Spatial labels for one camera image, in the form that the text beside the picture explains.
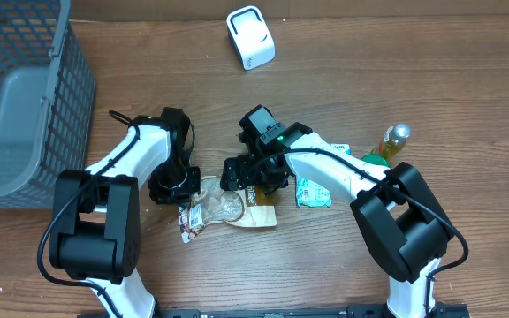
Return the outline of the yellow dish soap bottle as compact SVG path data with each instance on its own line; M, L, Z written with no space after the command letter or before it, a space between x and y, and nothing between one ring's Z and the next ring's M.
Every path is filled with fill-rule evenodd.
M371 150L371 154L380 155L389 162L401 151L411 135L411 128L404 123L390 126L384 133L383 138Z

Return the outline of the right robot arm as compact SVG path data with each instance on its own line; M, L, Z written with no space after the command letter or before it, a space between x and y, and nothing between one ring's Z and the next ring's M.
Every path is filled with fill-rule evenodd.
M220 186L260 186L267 193L289 177L308 179L350 204L367 249L388 275L385 310L392 317L432 317L433 283L458 233L420 172L367 163L333 147L310 127L278 122L264 106L239 122L247 153L224 161Z

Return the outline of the mint green wipes pack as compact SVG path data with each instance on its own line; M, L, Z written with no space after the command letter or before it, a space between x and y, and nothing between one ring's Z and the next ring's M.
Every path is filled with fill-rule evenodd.
M330 191L316 182L306 178L296 178L295 197L299 208L301 206L310 208L328 208L332 205Z

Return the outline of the brown white snack bag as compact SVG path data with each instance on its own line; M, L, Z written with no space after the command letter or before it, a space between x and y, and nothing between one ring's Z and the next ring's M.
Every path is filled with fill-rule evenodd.
M201 191L179 208L179 228L186 244L211 225L226 223L240 228L270 228L277 225L272 198L258 185L238 191L224 191L221 178L201 178Z

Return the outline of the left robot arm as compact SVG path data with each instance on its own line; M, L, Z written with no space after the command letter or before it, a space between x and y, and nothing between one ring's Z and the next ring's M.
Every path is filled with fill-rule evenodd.
M127 135L98 163L58 175L37 267L53 284L91 289L106 317L158 317L158 301L136 269L140 189L147 186L157 204L176 206L200 192L201 172L191 164L194 127L176 108L158 117L110 115Z

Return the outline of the green lid seasoning jar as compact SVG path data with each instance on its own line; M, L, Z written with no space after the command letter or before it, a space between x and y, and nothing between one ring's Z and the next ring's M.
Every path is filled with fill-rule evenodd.
M375 154L375 153L364 155L361 158L361 160L365 163L380 165L380 166L384 166L384 167L390 167L388 161L383 156L381 156L379 154Z

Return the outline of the Kleenex pocket tissue pack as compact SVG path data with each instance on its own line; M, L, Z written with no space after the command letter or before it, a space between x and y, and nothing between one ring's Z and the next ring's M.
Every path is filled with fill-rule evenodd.
M332 147L334 147L335 149L339 150L339 151L342 151L348 155L351 154L351 148L348 144L338 144L338 143L331 143L330 144Z

